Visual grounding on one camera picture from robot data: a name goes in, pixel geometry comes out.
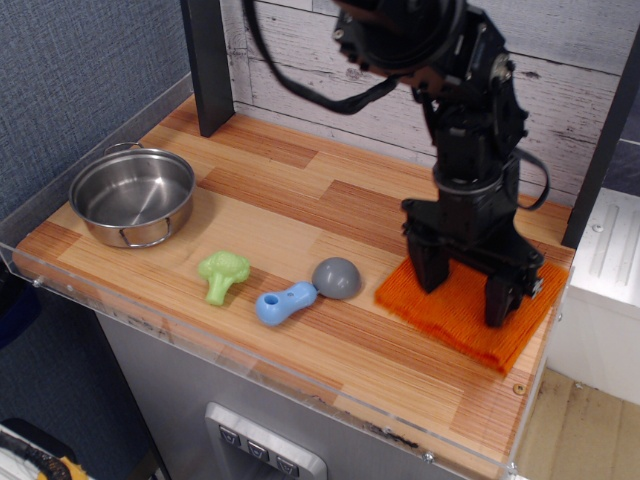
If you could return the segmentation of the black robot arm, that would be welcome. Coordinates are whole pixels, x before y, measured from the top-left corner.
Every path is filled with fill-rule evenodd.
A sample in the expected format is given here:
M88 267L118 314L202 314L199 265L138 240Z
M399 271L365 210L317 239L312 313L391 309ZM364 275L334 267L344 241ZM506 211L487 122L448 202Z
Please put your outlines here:
M527 113L486 12L465 1L343 1L335 39L361 69L408 85L437 160L434 201L406 199L404 233L421 287L457 260L486 278L485 322L502 326L536 295L543 256L516 230Z

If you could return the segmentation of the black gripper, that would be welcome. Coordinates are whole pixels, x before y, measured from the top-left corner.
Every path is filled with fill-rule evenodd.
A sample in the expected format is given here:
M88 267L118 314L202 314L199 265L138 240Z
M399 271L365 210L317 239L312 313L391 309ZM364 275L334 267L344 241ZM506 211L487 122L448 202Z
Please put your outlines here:
M519 171L505 169L493 180L463 185L434 171L436 201L405 199L404 234L422 289L431 293L449 276L451 258L489 276L485 323L499 328L523 296L536 296L543 255L516 231Z

